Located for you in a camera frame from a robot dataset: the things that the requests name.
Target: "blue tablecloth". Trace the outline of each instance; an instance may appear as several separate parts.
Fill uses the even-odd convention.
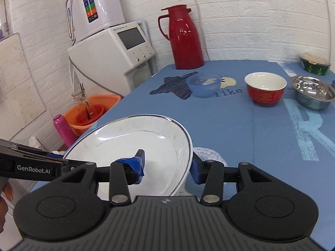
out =
[[[236,80],[233,86],[207,99],[183,100],[172,92],[150,94],[166,77],[192,72],[220,73]],[[271,72],[289,81],[294,73],[310,75],[299,63],[257,60],[208,61],[194,70],[166,66],[109,110],[96,125],[135,114],[161,114],[180,122],[190,133],[193,146],[217,151],[229,166],[250,162],[311,196],[319,208],[312,238],[330,250],[335,245],[335,109],[315,112],[299,106],[288,84],[281,101],[272,107],[254,104],[247,95],[244,77],[253,72]],[[335,74],[319,77],[332,83]],[[200,195],[203,186],[187,178],[186,190]],[[236,193],[235,185],[224,187],[224,198]]]

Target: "green container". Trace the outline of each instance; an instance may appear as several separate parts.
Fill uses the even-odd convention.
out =
[[[329,70],[330,63],[324,58],[311,54],[300,55],[302,68],[318,76],[325,76]]]

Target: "jug handle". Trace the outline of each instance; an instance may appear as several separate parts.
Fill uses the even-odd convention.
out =
[[[168,36],[168,35],[165,35],[164,32],[163,32],[163,30],[162,30],[162,28],[160,27],[160,19],[162,19],[162,18],[167,18],[167,17],[169,17],[168,14],[166,14],[166,15],[162,15],[162,16],[159,16],[159,17],[158,17],[158,27],[160,28],[160,32],[163,34],[163,36],[164,36],[167,40],[170,40],[170,39],[169,39],[169,36]]]

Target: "pink bottle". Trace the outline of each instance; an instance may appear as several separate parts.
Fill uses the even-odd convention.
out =
[[[73,133],[64,116],[58,114],[55,116],[53,121],[54,127],[56,128],[58,134],[61,136],[66,146],[70,147],[72,144],[74,144],[78,137]]]

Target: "ridged gray surface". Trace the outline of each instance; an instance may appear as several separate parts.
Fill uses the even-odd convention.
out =
[[[320,251],[310,239],[274,244],[236,230],[219,208],[193,196],[138,197],[111,210],[105,222],[85,236],[61,243],[23,240],[14,251]]]

